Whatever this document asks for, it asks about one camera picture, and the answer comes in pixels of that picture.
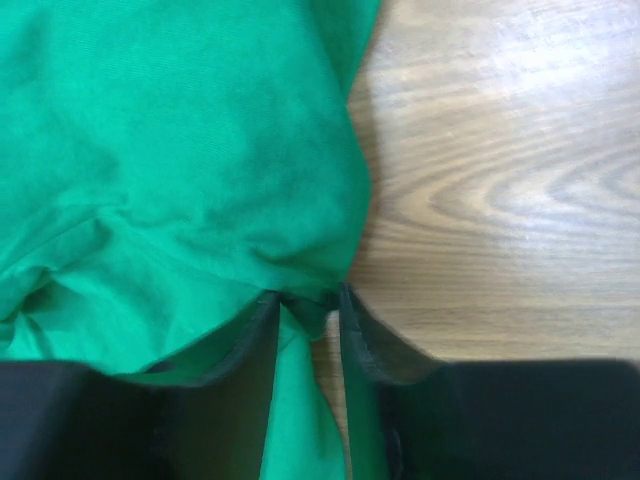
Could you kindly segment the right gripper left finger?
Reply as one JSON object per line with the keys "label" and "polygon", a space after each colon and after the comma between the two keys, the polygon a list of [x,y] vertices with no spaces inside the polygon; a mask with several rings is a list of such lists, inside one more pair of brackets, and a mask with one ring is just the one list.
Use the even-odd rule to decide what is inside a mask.
{"label": "right gripper left finger", "polygon": [[278,296],[140,375],[65,361],[1,366],[5,479],[256,479],[278,343]]}

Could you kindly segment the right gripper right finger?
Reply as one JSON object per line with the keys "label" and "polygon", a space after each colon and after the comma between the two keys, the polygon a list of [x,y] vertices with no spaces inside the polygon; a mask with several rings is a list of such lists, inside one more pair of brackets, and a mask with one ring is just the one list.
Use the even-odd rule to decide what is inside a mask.
{"label": "right gripper right finger", "polygon": [[627,360],[443,361],[339,293],[356,479],[635,479],[639,367]]}

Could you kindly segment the green t shirt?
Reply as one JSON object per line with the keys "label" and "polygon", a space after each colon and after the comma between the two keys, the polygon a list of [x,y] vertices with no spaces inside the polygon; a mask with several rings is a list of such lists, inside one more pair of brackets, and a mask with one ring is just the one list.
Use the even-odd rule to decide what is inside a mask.
{"label": "green t shirt", "polygon": [[269,290],[264,479],[342,479],[312,365],[371,197],[375,1],[5,1],[1,357],[203,372]]}

